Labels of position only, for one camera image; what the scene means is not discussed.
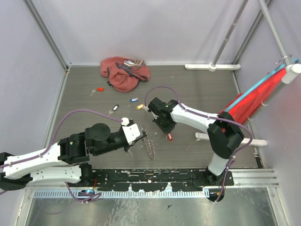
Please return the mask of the key with red white tag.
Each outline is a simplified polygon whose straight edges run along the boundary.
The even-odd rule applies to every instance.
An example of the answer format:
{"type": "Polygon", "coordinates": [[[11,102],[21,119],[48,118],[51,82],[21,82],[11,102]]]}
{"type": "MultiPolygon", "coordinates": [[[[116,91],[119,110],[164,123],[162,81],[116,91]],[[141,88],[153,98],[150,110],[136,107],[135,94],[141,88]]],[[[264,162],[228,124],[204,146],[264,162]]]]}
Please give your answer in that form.
{"type": "Polygon", "coordinates": [[[168,133],[166,135],[166,140],[169,140],[169,141],[172,141],[173,140],[173,137],[172,137],[172,134],[171,133],[168,133]]]}

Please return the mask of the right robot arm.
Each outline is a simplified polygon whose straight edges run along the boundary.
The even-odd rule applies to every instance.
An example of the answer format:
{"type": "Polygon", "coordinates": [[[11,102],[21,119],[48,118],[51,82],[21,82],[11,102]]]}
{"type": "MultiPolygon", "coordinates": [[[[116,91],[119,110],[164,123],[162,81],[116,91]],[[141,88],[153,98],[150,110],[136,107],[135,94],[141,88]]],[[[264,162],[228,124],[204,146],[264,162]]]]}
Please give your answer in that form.
{"type": "Polygon", "coordinates": [[[229,113],[205,113],[176,100],[168,103],[154,98],[147,105],[148,112],[154,116],[153,122],[164,134],[169,134],[177,123],[182,123],[205,132],[214,152],[205,170],[205,180],[215,186],[223,180],[228,161],[243,141],[244,134],[229,113]]]}

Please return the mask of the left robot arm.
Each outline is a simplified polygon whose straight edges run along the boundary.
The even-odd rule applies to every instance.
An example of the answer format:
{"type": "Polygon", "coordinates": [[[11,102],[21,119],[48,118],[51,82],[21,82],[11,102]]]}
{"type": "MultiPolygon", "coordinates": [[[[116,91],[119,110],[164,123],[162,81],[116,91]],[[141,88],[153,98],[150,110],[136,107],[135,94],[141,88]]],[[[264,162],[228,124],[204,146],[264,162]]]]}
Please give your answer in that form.
{"type": "Polygon", "coordinates": [[[56,182],[90,186],[96,178],[88,163],[91,155],[99,156],[121,148],[127,152],[146,136],[145,130],[132,121],[116,132],[111,132],[104,123],[97,123],[49,148],[19,156],[1,153],[0,162],[4,167],[0,174],[0,188],[15,191],[28,185],[56,182]]]}

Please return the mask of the key with yellow tag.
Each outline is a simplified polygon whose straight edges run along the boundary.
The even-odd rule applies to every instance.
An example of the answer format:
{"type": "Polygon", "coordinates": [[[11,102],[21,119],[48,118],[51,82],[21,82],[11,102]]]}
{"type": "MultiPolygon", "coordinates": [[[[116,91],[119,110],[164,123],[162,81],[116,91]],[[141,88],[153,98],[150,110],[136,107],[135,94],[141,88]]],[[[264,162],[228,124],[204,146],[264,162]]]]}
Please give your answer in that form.
{"type": "Polygon", "coordinates": [[[137,110],[145,110],[146,112],[149,110],[147,106],[145,106],[144,104],[140,104],[136,107],[137,110]]]}

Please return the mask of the key with blue tag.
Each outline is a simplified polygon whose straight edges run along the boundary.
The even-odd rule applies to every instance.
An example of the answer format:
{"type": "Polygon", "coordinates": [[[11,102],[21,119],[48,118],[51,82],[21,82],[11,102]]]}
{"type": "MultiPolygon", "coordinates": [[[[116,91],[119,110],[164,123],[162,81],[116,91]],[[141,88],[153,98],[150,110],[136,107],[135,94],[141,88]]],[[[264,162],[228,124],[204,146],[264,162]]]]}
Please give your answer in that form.
{"type": "Polygon", "coordinates": [[[132,98],[130,99],[130,102],[137,102],[139,100],[139,98],[132,98]]]}

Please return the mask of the key with black tag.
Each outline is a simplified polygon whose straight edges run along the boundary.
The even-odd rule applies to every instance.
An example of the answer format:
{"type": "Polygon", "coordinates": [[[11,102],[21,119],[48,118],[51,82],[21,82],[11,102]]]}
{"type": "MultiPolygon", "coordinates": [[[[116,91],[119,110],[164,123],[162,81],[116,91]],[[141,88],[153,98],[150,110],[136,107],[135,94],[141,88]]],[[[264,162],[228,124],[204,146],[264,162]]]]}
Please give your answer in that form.
{"type": "Polygon", "coordinates": [[[114,107],[109,110],[108,118],[112,119],[113,118],[112,115],[118,108],[119,108],[119,105],[114,105],[114,107]]]}

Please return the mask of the red crumpled shirt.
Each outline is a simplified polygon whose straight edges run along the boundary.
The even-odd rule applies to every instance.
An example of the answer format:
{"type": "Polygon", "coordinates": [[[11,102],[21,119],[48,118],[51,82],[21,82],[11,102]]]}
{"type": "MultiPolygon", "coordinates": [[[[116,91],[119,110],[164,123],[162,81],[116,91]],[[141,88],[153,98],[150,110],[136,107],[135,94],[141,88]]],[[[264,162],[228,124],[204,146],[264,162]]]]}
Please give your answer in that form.
{"type": "Polygon", "coordinates": [[[120,56],[100,62],[100,75],[108,79],[108,84],[119,92],[134,90],[139,82],[148,82],[151,73],[143,60],[120,56]]]}

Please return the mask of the white rack base bar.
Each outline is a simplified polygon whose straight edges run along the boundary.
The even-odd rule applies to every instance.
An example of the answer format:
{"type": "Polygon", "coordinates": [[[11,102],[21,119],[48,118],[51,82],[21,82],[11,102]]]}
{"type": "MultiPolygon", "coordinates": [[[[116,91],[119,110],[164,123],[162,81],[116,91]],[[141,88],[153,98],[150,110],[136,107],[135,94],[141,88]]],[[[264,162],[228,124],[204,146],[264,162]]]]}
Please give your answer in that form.
{"type": "Polygon", "coordinates": [[[208,70],[211,72],[217,70],[227,70],[227,71],[236,71],[241,68],[240,64],[236,65],[225,65],[225,64],[185,64],[187,70],[208,70]]]}

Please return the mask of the red cloth on hanger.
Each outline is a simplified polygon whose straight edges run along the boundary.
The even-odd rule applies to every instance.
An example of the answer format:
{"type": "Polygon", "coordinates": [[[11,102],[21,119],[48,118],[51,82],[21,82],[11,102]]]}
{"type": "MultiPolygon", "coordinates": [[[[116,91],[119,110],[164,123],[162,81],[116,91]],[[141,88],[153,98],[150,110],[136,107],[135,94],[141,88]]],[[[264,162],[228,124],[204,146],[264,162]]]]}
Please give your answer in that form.
{"type": "MultiPolygon", "coordinates": [[[[240,124],[245,124],[248,121],[248,118],[255,114],[255,112],[259,109],[261,104],[270,97],[274,89],[281,82],[284,75],[284,69],[277,72],[274,76],[272,76],[262,85],[256,88],[251,94],[245,97],[234,108],[232,108],[228,113],[231,115],[233,120],[240,124]]],[[[229,102],[228,106],[232,104],[242,94],[243,93],[237,95],[234,100],[229,102]]]]}

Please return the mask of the grey rack pole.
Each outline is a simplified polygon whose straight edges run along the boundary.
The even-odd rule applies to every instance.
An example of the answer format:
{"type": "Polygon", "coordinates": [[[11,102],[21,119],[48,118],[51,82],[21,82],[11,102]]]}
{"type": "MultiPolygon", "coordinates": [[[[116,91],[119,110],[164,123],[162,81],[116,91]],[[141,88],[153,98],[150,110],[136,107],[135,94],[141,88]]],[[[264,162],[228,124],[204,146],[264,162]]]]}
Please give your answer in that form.
{"type": "Polygon", "coordinates": [[[223,50],[225,49],[225,46],[226,46],[226,44],[228,43],[228,41],[229,41],[229,39],[230,39],[230,36],[232,35],[233,30],[234,30],[234,28],[235,28],[235,26],[236,26],[236,24],[237,24],[239,18],[241,17],[241,15],[242,15],[242,13],[243,13],[243,11],[244,11],[244,9],[245,9],[247,3],[248,3],[248,0],[243,0],[243,1],[242,1],[242,4],[241,4],[241,6],[240,6],[239,9],[238,9],[238,12],[236,13],[236,15],[235,15],[235,17],[234,17],[234,19],[233,19],[233,21],[232,21],[232,23],[231,23],[231,25],[230,25],[228,31],[227,31],[225,37],[224,37],[224,39],[223,39],[223,41],[222,41],[222,43],[221,43],[221,45],[220,45],[220,47],[219,47],[219,49],[218,49],[218,51],[217,51],[217,53],[216,53],[216,55],[215,55],[213,61],[212,61],[212,64],[214,64],[214,65],[217,64],[217,61],[218,61],[218,59],[220,58],[220,56],[221,56],[223,50]]]}

